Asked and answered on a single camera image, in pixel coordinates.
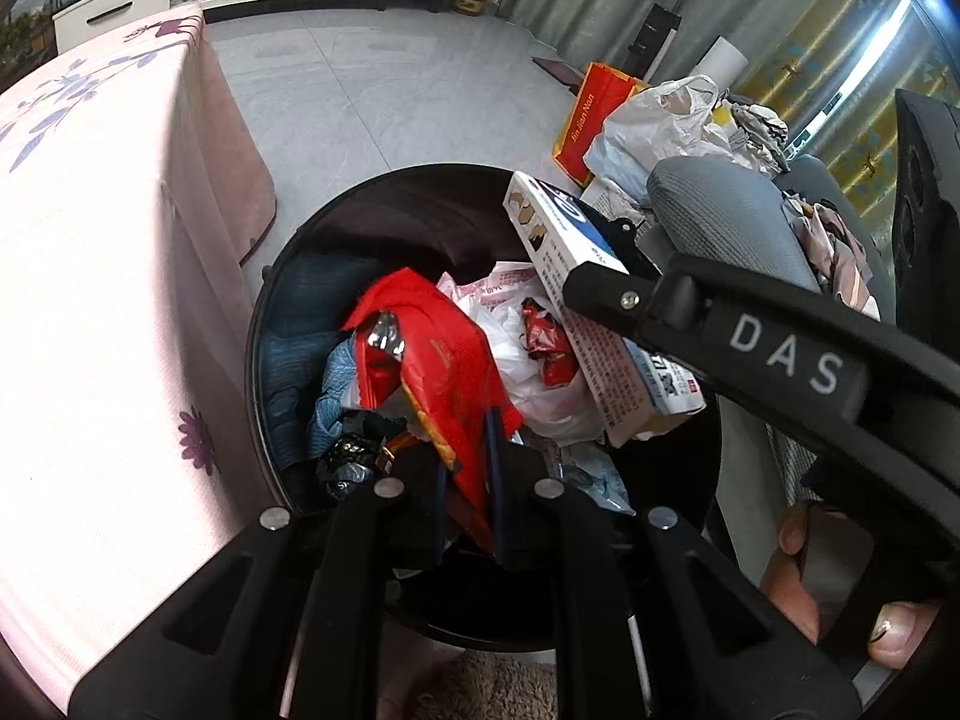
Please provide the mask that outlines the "person right hand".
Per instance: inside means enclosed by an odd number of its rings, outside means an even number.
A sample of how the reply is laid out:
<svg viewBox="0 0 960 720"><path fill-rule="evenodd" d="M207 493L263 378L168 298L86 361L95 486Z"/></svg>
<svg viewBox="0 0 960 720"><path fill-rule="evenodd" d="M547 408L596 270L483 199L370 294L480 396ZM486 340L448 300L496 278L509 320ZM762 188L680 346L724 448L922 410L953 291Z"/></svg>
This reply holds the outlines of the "person right hand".
<svg viewBox="0 0 960 720"><path fill-rule="evenodd" d="M807 505L791 505L781 512L778 547L771 554L760 590L812 644L820 637L820 613L814 597L804 589L797 556L807 539ZM867 652L872 660L890 670L901 670L934 622L939 610L931 605L892 601L875 617Z"/></svg>

